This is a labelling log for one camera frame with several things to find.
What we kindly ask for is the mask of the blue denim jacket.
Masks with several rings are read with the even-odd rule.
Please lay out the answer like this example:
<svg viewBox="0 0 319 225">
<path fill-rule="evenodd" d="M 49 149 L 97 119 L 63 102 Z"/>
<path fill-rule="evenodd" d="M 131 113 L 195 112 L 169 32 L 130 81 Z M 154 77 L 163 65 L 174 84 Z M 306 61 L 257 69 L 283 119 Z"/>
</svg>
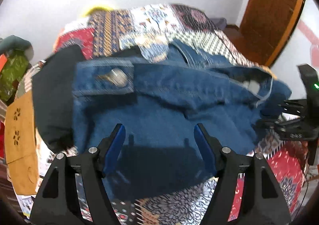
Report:
<svg viewBox="0 0 319 225">
<path fill-rule="evenodd" d="M 135 200 L 180 191 L 213 176 L 194 139 L 194 127 L 236 153 L 264 137 L 261 119 L 278 118 L 291 90 L 259 67 L 231 64 L 221 55 L 179 40 L 164 61 L 127 52 L 75 68 L 74 142 L 80 153 L 97 146 L 117 124 L 125 141 L 103 184 L 110 198 Z"/>
</svg>

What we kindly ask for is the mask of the patchwork patterned quilt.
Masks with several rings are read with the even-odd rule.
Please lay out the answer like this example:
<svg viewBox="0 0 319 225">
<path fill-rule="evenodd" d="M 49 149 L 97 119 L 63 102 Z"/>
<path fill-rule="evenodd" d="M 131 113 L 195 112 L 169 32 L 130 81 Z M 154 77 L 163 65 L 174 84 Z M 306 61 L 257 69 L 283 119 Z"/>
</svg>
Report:
<svg viewBox="0 0 319 225">
<path fill-rule="evenodd" d="M 196 124 L 249 153 L 269 135 L 256 122 L 277 118 L 291 96 L 202 11 L 178 4 L 97 11 L 68 24 L 25 88 L 37 134 L 54 153 L 83 153 L 125 126 L 104 187 L 114 201 L 140 200 L 143 217 L 158 224 L 199 224 L 215 189 Z"/>
</svg>

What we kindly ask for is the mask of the white wardrobe sliding door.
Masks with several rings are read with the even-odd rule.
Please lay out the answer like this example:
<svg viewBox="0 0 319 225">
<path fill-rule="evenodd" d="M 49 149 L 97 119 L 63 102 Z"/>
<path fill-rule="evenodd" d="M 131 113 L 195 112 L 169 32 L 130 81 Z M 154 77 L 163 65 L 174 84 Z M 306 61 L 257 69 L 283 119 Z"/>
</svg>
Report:
<svg viewBox="0 0 319 225">
<path fill-rule="evenodd" d="M 298 23 L 283 51 L 271 66 L 272 72 L 291 89 L 291 99 L 306 97 L 298 65 L 308 64 L 318 70 L 318 6 L 305 0 Z"/>
</svg>

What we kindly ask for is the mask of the wooden lap desk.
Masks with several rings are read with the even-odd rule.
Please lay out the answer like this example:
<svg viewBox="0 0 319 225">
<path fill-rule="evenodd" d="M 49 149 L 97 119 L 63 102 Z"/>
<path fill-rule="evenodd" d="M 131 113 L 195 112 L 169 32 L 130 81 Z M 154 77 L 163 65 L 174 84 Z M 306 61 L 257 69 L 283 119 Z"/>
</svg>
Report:
<svg viewBox="0 0 319 225">
<path fill-rule="evenodd" d="M 39 172 L 31 91 L 7 108 L 4 149 L 9 178 L 15 193 L 35 195 Z"/>
</svg>

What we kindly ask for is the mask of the black folded garment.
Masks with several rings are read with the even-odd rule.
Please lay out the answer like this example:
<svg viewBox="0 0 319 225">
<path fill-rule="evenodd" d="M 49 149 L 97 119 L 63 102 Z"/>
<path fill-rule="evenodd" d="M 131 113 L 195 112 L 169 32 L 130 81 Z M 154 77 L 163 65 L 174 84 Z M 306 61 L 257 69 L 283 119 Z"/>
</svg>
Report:
<svg viewBox="0 0 319 225">
<path fill-rule="evenodd" d="M 78 45 L 61 49 L 49 57 L 32 78 L 32 99 L 35 124 L 43 141 L 54 153 L 75 148 L 72 129 L 72 82 L 75 67 L 84 61 Z"/>
</svg>

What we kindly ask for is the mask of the brown wooden door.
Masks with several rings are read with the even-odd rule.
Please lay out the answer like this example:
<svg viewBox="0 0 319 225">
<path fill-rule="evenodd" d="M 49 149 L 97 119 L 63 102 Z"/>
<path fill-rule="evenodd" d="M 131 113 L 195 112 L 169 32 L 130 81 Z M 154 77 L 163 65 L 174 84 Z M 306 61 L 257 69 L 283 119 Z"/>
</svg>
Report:
<svg viewBox="0 0 319 225">
<path fill-rule="evenodd" d="M 270 66 L 288 41 L 303 0 L 249 0 L 239 31 L 251 60 Z"/>
</svg>

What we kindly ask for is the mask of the grey blue backpack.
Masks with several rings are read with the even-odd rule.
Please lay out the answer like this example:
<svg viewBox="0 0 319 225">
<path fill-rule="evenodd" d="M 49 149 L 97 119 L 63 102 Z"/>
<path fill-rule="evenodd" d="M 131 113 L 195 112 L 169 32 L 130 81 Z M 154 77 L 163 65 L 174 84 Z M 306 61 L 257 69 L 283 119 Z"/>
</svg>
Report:
<svg viewBox="0 0 319 225">
<path fill-rule="evenodd" d="M 222 31 L 224 31 L 227 26 L 227 20 L 225 18 L 210 18 L 210 21 Z"/>
</svg>

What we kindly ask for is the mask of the orange box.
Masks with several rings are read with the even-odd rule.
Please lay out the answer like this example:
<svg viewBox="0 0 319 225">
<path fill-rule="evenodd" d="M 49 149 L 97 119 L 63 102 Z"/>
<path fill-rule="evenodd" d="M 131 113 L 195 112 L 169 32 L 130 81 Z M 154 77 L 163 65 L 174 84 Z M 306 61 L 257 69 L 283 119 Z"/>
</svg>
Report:
<svg viewBox="0 0 319 225">
<path fill-rule="evenodd" d="M 0 72 L 2 71 L 4 65 L 7 63 L 7 57 L 5 54 L 0 55 Z"/>
</svg>

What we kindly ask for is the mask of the grey green cushion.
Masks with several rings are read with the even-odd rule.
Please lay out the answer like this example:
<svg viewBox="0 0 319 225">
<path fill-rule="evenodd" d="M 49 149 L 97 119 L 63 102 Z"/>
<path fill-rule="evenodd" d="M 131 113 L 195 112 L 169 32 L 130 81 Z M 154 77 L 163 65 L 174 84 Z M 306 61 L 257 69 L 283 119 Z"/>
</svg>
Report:
<svg viewBox="0 0 319 225">
<path fill-rule="evenodd" d="M 1 39 L 1 54 L 10 54 L 13 50 L 24 52 L 28 61 L 31 61 L 34 56 L 33 47 L 29 41 L 15 35 Z"/>
</svg>

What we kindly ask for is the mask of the yellow curved headboard pad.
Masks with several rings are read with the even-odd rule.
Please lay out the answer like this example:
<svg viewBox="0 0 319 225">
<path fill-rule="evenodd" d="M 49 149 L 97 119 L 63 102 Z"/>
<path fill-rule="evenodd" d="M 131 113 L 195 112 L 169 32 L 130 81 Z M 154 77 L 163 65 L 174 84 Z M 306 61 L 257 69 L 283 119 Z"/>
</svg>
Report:
<svg viewBox="0 0 319 225">
<path fill-rule="evenodd" d="M 97 13 L 97 12 L 108 12 L 108 11 L 113 11 L 114 9 L 113 8 L 110 8 L 108 6 L 94 6 L 93 8 L 87 10 L 85 13 L 83 13 L 83 17 L 87 17 L 87 16 L 90 16 L 94 13 Z"/>
</svg>

